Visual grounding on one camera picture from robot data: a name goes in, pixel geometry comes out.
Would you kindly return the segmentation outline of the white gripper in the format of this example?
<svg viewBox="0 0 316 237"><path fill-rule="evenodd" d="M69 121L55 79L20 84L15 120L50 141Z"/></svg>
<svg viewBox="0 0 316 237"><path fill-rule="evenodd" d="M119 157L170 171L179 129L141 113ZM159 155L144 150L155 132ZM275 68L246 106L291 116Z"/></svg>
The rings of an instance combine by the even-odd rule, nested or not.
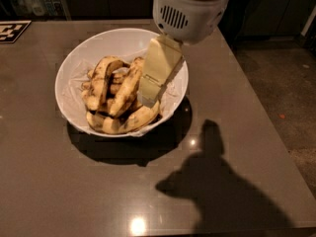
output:
<svg viewBox="0 0 316 237"><path fill-rule="evenodd" d="M165 35L157 36L148 45L137 93L142 105L153 107L165 91L182 60L178 41L196 44L207 38L222 19L228 1L153 0L154 22Z"/></svg>

